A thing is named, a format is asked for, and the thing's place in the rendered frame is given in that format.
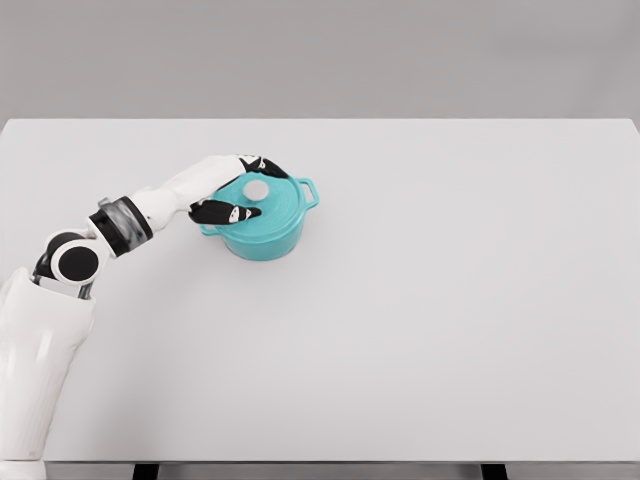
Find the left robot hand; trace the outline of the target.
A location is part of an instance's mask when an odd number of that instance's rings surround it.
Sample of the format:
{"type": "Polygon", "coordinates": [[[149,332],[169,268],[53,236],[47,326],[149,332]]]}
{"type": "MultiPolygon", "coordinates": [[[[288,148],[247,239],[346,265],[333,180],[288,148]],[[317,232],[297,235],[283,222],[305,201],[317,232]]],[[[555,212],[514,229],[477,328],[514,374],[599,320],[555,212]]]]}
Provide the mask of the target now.
{"type": "Polygon", "coordinates": [[[188,208],[190,219],[200,225],[230,225],[258,217],[257,207],[211,200],[211,195],[233,183],[241,175],[254,172],[287,179],[289,175],[276,163],[259,155],[211,155],[167,182],[188,208]]]}

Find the teal pot lid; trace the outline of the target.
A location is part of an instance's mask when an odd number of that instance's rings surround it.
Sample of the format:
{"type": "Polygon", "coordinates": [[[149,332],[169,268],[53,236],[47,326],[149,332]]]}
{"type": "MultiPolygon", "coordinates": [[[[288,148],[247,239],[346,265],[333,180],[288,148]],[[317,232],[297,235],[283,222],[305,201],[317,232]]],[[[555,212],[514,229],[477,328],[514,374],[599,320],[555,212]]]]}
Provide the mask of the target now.
{"type": "Polygon", "coordinates": [[[308,206],[304,188],[293,177],[282,179],[255,172],[241,175],[234,182],[214,192],[210,199],[261,210],[261,215],[256,218],[217,227],[223,235],[229,237],[274,236],[296,225],[308,206]],[[262,181],[268,187],[267,196],[259,201],[249,200],[244,195],[245,185],[254,180],[262,181]]]}

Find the teal pot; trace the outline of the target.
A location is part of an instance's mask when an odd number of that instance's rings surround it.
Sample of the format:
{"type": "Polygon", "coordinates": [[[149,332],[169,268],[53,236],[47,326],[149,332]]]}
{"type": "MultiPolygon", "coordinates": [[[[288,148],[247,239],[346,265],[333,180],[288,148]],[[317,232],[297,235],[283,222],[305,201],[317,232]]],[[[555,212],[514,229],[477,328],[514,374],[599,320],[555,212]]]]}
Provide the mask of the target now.
{"type": "MultiPolygon", "coordinates": [[[[288,254],[301,237],[306,212],[319,203],[319,195],[312,180],[308,178],[294,179],[304,188],[308,202],[304,215],[298,220],[296,225],[292,225],[287,230],[280,231],[278,234],[268,237],[229,237],[223,235],[217,229],[217,227],[221,225],[202,225],[200,227],[201,232],[206,236],[221,237],[231,252],[244,259],[266,261],[277,259],[288,254]]],[[[267,193],[268,187],[262,181],[254,180],[247,183],[244,187],[244,195],[249,200],[262,200],[267,196],[267,193]]]]}

